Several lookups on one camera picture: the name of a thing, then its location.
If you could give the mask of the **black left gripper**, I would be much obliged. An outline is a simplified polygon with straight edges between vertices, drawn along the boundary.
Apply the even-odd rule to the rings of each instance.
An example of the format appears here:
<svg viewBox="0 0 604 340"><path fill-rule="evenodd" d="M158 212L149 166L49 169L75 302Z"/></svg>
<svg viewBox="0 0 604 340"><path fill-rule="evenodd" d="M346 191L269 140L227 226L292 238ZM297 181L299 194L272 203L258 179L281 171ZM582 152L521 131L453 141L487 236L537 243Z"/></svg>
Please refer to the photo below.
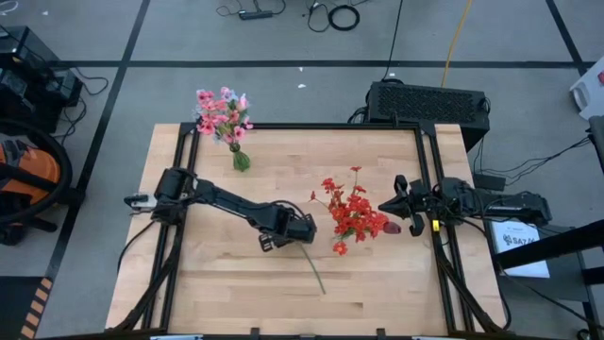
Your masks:
<svg viewBox="0 0 604 340"><path fill-rule="evenodd" d="M315 237L314 219L311 214L290 218L286 222L280 223L276 234L287 240L311 244ZM276 247L275 238L270 234L261 234L259 243L263 252L269 252Z"/></svg>

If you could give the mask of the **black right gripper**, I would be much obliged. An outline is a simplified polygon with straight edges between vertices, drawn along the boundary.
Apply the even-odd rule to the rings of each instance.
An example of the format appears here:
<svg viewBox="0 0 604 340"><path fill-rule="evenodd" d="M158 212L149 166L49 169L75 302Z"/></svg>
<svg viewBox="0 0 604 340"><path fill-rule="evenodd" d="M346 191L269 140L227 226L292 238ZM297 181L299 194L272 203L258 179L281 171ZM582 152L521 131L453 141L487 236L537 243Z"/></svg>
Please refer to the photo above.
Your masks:
<svg viewBox="0 0 604 340"><path fill-rule="evenodd" d="M406 178L403 175L397 175L394 178L394 197L379 204L378 209L383 213L397 216L401 220L410 220L409 232L413 237L420 236L425 226L418 213L424 213L431 220L445 221L445 204L424 185L421 179L411 182L410 198L407 188ZM390 221L384 225L383 231L387 234L400 234L403 228Z"/></svg>

